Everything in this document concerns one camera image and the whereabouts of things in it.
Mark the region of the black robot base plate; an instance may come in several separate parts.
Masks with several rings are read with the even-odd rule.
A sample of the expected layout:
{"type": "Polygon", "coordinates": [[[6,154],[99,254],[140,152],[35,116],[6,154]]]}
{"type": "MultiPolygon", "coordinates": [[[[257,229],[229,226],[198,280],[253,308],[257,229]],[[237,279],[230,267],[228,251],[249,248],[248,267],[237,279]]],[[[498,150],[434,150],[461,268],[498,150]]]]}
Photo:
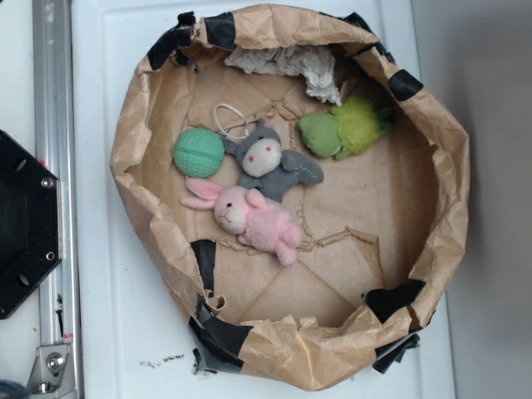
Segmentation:
{"type": "Polygon", "coordinates": [[[10,318],[62,259],[58,179],[1,132],[1,319],[10,318]]]}

